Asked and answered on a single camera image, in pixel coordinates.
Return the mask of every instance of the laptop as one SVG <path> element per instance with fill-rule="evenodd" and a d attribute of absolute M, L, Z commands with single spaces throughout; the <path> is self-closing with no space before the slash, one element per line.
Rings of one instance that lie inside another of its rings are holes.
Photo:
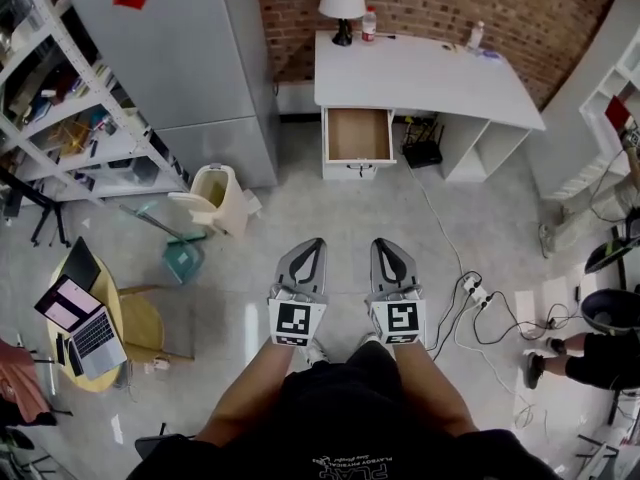
<path fill-rule="evenodd" d="M 107 308 L 68 275 L 60 276 L 35 309 L 71 335 L 69 347 L 74 347 L 88 379 L 127 360 Z"/>
<path fill-rule="evenodd" d="M 60 275 L 67 275 L 85 292 L 91 291 L 93 284 L 100 275 L 100 267 L 91 254 L 82 237 L 73 244 L 73 249 L 67 257 Z"/>

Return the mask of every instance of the laptop keyboard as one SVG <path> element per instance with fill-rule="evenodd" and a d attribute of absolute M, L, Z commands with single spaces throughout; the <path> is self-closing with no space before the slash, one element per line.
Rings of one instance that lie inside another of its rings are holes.
<path fill-rule="evenodd" d="M 113 338 L 107 315 L 102 313 L 90 325 L 73 336 L 80 357 L 85 357 Z"/>

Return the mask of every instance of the water bottle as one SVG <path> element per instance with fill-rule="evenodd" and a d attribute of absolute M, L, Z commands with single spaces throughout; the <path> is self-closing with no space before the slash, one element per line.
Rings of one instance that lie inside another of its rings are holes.
<path fill-rule="evenodd" d="M 467 50 L 470 52 L 476 51 L 480 46 L 480 41 L 482 41 L 482 36 L 484 34 L 484 22 L 479 21 L 473 26 L 471 30 L 471 36 L 469 37 L 469 41 L 467 41 Z"/>
<path fill-rule="evenodd" d="M 376 8 L 367 7 L 367 12 L 362 17 L 362 40 L 370 43 L 376 37 Z"/>

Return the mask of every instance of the open drawer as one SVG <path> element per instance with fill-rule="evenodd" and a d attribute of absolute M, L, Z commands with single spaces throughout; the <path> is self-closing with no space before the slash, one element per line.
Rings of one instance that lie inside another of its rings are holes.
<path fill-rule="evenodd" d="M 323 108 L 325 165 L 353 170 L 361 166 L 375 169 L 395 164 L 391 143 L 392 120 L 391 110 Z"/>

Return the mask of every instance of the table lamp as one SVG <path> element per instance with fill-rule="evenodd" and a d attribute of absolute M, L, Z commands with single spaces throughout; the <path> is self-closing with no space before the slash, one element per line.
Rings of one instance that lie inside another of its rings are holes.
<path fill-rule="evenodd" d="M 353 39 L 349 20 L 364 16 L 367 9 L 364 0 L 320 0 L 318 10 L 329 18 L 338 18 L 334 44 L 349 46 Z"/>

